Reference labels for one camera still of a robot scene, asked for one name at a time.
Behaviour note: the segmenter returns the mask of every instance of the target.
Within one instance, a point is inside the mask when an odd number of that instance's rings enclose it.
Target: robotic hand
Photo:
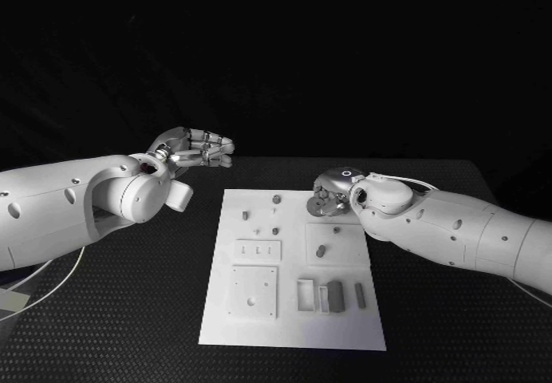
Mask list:
[[[401,180],[430,190],[421,193]],[[308,210],[319,217],[352,210],[375,239],[443,265],[502,275],[552,294],[550,222],[424,182],[355,168],[319,176]]]
[[[146,154],[104,156],[0,172],[0,271],[42,263],[148,222],[168,204],[185,211],[191,166],[230,167],[233,141],[175,128]]]

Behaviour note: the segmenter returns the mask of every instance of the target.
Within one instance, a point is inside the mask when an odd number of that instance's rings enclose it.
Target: small white cylinder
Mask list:
[[[192,195],[194,189],[187,184],[176,180],[171,181],[171,191],[166,204],[174,210],[181,213],[185,211]]]

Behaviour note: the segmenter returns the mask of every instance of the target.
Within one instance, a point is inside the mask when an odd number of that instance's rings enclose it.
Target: black textured surface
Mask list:
[[[67,285],[22,315],[0,381],[548,381],[552,310],[506,279],[372,239],[387,352],[198,345],[224,189],[310,190],[345,165],[495,202],[468,161],[238,157],[231,169],[194,168],[185,213],[165,207],[88,247]],[[34,299],[76,259],[54,262]]]

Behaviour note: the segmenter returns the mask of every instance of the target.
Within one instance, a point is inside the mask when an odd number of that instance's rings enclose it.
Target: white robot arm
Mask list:
[[[315,216],[358,214],[368,235],[429,260],[552,294],[552,223],[466,195],[414,191],[400,177],[335,168],[315,183]]]
[[[231,166],[231,139],[175,128],[146,154],[104,156],[0,172],[0,271],[42,263],[148,222],[168,204],[185,211],[191,166]]]

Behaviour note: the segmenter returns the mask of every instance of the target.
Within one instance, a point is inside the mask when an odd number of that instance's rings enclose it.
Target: white cable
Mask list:
[[[508,280],[515,284],[515,286],[528,294],[531,295],[542,304],[545,304],[552,309],[552,304],[548,303],[541,297],[538,297],[514,279]]]
[[[384,178],[393,178],[394,180],[400,180],[400,181],[414,182],[416,184],[420,184],[420,185],[426,186],[432,190],[440,190],[434,185],[429,184],[424,181],[414,180],[413,178],[403,178],[403,177],[395,177],[395,176],[387,176],[387,175],[378,174],[378,173],[371,173],[371,176],[378,176],[378,177],[384,177]]]
[[[35,275],[48,267],[48,265],[52,263],[52,259],[42,265],[42,267],[21,281],[18,282],[9,289],[0,291],[0,297],[12,290],[15,290],[24,283],[27,283]]]
[[[81,254],[80,254],[80,256],[78,256],[78,260],[77,260],[77,262],[76,262],[76,266],[73,267],[73,269],[71,269],[71,271],[70,271],[70,274],[67,275],[67,277],[64,278],[64,280],[60,282],[60,285],[52,289],[52,291],[50,291],[50,293],[37,301],[37,302],[34,302],[28,307],[25,307],[24,309],[21,309],[16,313],[14,313],[14,314],[11,314],[8,317],[3,317],[3,318],[0,318],[0,322],[3,321],[3,320],[6,320],[8,318],[12,318],[12,317],[15,317],[15,315],[18,315],[18,314],[21,314],[24,311],[27,311],[27,310],[29,310],[35,305],[38,305],[54,293],[55,293],[55,291],[61,288],[61,286],[64,285],[64,283],[65,283],[65,281],[70,279],[70,277],[71,277],[71,275],[73,275],[73,273],[74,273],[74,271],[76,271],[76,269],[77,269],[77,266],[78,266],[78,263],[81,262],[81,258],[83,258],[83,253],[84,253],[84,249],[86,249],[87,247],[84,247],[83,248],[83,250],[81,250]]]

